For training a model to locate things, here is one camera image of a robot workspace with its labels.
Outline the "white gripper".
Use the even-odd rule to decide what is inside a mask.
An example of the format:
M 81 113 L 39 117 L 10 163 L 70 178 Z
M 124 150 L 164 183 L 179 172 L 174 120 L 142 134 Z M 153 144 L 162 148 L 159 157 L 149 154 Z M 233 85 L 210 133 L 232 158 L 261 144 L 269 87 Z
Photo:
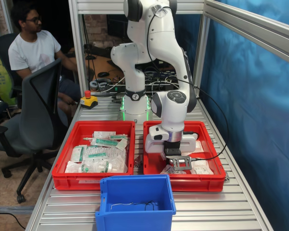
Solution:
M 147 153 L 160 153 L 162 160 L 166 160 L 166 155 L 163 153 L 166 149 L 179 149 L 183 153 L 193 152 L 196 149 L 196 140 L 198 134 L 183 134 L 180 142 L 169 142 L 162 140 L 154 140 L 150 135 L 147 135 L 144 144 L 144 150 Z

